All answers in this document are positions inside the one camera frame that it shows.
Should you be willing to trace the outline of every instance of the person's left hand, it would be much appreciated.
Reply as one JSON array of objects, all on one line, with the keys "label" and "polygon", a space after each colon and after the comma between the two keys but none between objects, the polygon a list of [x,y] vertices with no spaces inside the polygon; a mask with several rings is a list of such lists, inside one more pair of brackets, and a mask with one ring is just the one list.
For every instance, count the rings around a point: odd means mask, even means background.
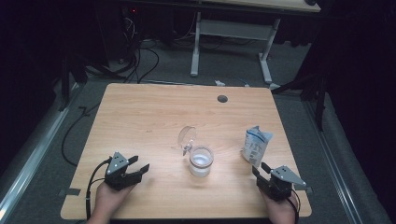
[{"label": "person's left hand", "polygon": [[115,190],[105,182],[101,183],[96,191],[95,207],[88,223],[108,223],[111,217],[123,204],[128,194],[134,188],[132,185],[128,188]]}]

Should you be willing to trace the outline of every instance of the light wood tabletop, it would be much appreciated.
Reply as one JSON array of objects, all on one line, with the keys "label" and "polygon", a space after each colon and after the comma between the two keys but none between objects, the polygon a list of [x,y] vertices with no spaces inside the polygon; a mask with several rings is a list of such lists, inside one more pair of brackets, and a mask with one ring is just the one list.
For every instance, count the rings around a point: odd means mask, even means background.
[{"label": "light wood tabletop", "polygon": [[242,5],[246,7],[268,7],[281,10],[293,10],[302,12],[320,12],[318,4],[309,6],[305,0],[202,0],[221,4]]},{"label": "light wood tabletop", "polygon": [[[218,101],[219,95],[228,98]],[[263,161],[270,167],[287,165],[299,174],[272,93],[265,88],[110,84],[82,152],[61,215],[83,219],[85,192],[95,167],[118,151],[139,156],[127,173],[150,165],[115,218],[237,218],[267,217],[251,165],[242,157],[246,130],[256,125],[273,133]],[[193,126],[195,145],[214,152],[210,174],[189,171],[189,156],[177,144],[180,131]],[[105,176],[103,166],[95,178]],[[261,174],[269,178],[264,170]],[[92,185],[92,208],[99,183]],[[301,217],[311,214],[305,191]]]}]

